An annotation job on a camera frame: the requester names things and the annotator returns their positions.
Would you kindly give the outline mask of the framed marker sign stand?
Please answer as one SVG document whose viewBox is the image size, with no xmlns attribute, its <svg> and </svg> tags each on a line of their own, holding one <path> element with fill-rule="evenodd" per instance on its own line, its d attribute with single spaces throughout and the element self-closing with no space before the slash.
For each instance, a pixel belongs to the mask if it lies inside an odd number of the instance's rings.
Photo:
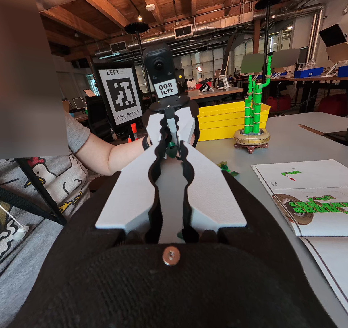
<svg viewBox="0 0 348 328">
<path fill-rule="evenodd" d="M 143 115 L 141 90 L 134 63 L 103 62 L 92 64 L 99 93 L 105 104 L 111 127 L 126 126 L 135 140 L 132 124 Z"/>
</svg>

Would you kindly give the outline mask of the silver air duct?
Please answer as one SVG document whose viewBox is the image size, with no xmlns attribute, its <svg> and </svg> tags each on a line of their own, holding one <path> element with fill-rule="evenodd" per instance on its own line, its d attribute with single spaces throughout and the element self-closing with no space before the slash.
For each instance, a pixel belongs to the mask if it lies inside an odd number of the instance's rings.
<svg viewBox="0 0 348 328">
<path fill-rule="evenodd" d="M 282 21 L 285 19 L 305 17 L 310 14 L 313 14 L 313 20 L 311 25 L 311 32 L 309 36 L 309 48 L 307 59 L 313 59 L 315 57 L 317 42 L 318 42 L 318 33 L 321 26 L 321 20 L 323 13 L 325 12 L 325 4 L 319 3 L 310 5 L 301 9 L 290 10 L 283 13 L 275 13 L 274 11 L 270 12 L 270 19 L 276 22 Z M 214 22 L 200 23 L 192 28 L 193 35 L 206 34 L 207 32 L 214 30 L 224 30 L 229 27 L 235 26 L 244 26 L 251 21 L 264 19 L 266 18 L 266 12 L 249 12 L 237 16 L 228 16 L 222 19 L 216 20 Z"/>
</svg>

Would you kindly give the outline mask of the pile of green brick pieces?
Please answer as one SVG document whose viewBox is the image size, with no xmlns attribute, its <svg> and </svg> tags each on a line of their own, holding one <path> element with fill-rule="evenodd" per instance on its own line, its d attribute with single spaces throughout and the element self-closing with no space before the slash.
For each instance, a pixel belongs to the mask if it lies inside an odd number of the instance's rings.
<svg viewBox="0 0 348 328">
<path fill-rule="evenodd" d="M 239 175 L 238 172 L 232 171 L 229 169 L 226 161 L 221 161 L 220 163 L 217 164 L 217 166 L 219 166 L 222 171 L 225 171 L 228 174 L 230 174 L 232 177 Z"/>
</svg>

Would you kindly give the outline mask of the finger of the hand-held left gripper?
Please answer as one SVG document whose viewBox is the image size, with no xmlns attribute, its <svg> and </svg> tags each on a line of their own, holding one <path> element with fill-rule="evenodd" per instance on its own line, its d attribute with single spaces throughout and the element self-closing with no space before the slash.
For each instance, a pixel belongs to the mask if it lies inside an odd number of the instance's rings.
<svg viewBox="0 0 348 328">
<path fill-rule="evenodd" d="M 177 110 L 175 115 L 179 118 L 176 122 L 179 127 L 177 130 L 178 140 L 190 143 L 195 129 L 195 120 L 192 116 L 191 108 L 185 107 Z"/>
<path fill-rule="evenodd" d="M 146 131 L 153 145 L 165 140 L 166 128 L 166 116 L 163 113 L 150 112 Z"/>
</svg>

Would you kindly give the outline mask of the building instruction booklet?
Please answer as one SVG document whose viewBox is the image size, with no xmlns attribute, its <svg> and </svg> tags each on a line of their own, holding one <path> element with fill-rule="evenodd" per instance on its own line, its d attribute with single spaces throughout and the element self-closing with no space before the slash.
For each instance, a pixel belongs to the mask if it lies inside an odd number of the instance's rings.
<svg viewBox="0 0 348 328">
<path fill-rule="evenodd" d="M 347 167 L 333 159 L 251 167 L 347 311 Z"/>
</svg>

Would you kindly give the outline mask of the yellow plastic bin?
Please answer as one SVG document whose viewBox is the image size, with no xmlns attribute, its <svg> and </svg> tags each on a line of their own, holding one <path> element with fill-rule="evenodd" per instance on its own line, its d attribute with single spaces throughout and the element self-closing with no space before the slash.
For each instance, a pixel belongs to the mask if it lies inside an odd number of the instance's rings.
<svg viewBox="0 0 348 328">
<path fill-rule="evenodd" d="M 229 139 L 244 127 L 244 101 L 199 108 L 199 141 Z"/>
</svg>

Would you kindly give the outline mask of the person's left forearm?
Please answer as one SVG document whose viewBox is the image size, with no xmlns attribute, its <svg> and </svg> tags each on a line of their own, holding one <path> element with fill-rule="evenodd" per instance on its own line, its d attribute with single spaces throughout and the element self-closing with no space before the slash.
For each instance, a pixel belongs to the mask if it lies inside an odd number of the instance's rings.
<svg viewBox="0 0 348 328">
<path fill-rule="evenodd" d="M 75 156 L 85 168 L 97 174 L 111 176 L 145 151 L 142 142 L 143 139 L 138 139 L 115 146 L 90 134 Z"/>
</svg>

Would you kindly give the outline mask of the green toy bamboo model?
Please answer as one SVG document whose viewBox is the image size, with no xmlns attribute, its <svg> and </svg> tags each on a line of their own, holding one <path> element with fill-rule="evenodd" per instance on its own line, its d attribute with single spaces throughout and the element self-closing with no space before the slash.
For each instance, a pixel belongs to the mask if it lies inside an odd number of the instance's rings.
<svg viewBox="0 0 348 328">
<path fill-rule="evenodd" d="M 268 148 L 270 133 L 260 127 L 262 91 L 267 87 L 271 78 L 271 62 L 273 52 L 267 54 L 265 83 L 256 83 L 256 77 L 249 76 L 248 92 L 244 106 L 244 128 L 234 133 L 235 148 L 246 148 L 252 154 L 256 148 Z"/>
</svg>

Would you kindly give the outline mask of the black tablet on stand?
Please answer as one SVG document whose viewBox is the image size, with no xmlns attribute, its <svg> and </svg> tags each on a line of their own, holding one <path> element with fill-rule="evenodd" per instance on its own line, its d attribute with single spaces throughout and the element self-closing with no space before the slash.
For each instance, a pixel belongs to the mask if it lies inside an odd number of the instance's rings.
<svg viewBox="0 0 348 328">
<path fill-rule="evenodd" d="M 336 66 L 341 62 L 347 63 L 348 61 L 347 39 L 338 24 L 321 30 L 319 34 L 326 46 L 327 55 L 334 64 L 326 76 L 333 76 L 332 71 Z"/>
</svg>

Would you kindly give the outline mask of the red bag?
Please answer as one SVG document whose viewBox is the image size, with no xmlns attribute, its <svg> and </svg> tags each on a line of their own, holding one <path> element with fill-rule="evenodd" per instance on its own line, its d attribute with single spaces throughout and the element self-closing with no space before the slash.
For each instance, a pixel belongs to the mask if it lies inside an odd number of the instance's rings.
<svg viewBox="0 0 348 328">
<path fill-rule="evenodd" d="M 319 103 L 317 112 L 328 113 L 342 117 L 346 116 L 348 112 L 346 94 L 344 93 L 324 97 Z"/>
<path fill-rule="evenodd" d="M 269 98 L 266 100 L 266 104 L 270 106 L 270 112 L 280 112 L 288 110 L 292 106 L 291 103 L 292 98 L 288 94 L 276 97 L 269 96 Z"/>
</svg>

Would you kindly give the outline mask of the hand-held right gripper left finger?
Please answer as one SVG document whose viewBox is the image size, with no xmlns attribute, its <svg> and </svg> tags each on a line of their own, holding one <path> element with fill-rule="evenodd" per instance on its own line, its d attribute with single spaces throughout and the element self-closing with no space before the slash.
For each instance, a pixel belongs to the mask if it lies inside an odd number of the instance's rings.
<svg viewBox="0 0 348 328">
<path fill-rule="evenodd" d="M 137 231 L 146 243 L 158 243 L 163 216 L 156 181 L 166 154 L 165 141 L 155 142 L 119 172 L 111 194 L 95 223 L 97 229 Z"/>
</svg>

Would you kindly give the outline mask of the wooden background table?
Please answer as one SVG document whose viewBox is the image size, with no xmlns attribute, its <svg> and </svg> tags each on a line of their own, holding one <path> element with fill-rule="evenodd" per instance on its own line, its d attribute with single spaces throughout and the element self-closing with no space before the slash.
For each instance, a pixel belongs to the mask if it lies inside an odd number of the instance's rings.
<svg viewBox="0 0 348 328">
<path fill-rule="evenodd" d="M 200 91 L 199 89 L 185 91 L 185 95 L 191 100 L 195 100 L 199 107 L 205 107 L 207 102 L 224 99 L 230 95 L 243 92 L 243 88 L 228 87 L 226 89 L 211 88 L 209 91 Z"/>
</svg>

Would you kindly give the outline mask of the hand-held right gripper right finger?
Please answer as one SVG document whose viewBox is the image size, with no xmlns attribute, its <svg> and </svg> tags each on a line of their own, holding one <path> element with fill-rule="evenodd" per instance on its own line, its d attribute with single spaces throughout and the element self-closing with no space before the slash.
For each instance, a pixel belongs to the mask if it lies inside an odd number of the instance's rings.
<svg viewBox="0 0 348 328">
<path fill-rule="evenodd" d="M 187 142 L 180 142 L 184 189 L 181 231 L 184 240 L 199 240 L 206 231 L 245 227 L 247 221 L 224 172 Z"/>
</svg>

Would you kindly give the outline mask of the white phone stand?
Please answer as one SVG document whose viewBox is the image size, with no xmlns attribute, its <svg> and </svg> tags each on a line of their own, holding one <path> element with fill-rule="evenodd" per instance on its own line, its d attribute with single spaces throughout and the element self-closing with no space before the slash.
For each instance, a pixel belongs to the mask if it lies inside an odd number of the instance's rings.
<svg viewBox="0 0 348 328">
<path fill-rule="evenodd" d="M 228 75 L 227 75 L 226 69 L 216 70 L 215 77 L 218 79 L 217 87 L 219 89 L 226 89 L 229 87 Z"/>
</svg>

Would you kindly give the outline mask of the brown wooden strip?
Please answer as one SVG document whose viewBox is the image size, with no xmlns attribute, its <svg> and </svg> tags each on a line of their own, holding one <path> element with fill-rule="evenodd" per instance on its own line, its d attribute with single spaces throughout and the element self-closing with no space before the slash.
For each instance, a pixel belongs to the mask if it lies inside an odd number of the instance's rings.
<svg viewBox="0 0 348 328">
<path fill-rule="evenodd" d="M 321 131 L 319 131 L 319 130 L 313 129 L 313 128 L 311 128 L 311 127 L 308 127 L 308 126 L 305 126 L 305 125 L 302 125 L 302 124 L 299 124 L 298 126 L 299 126 L 300 128 L 305 129 L 305 130 L 308 130 L 308 131 L 310 131 L 310 132 L 312 132 L 312 133 L 314 133 L 314 134 L 318 134 L 318 135 L 320 135 L 320 136 L 324 136 L 324 135 L 325 135 L 324 132 L 321 132 Z"/>
</svg>

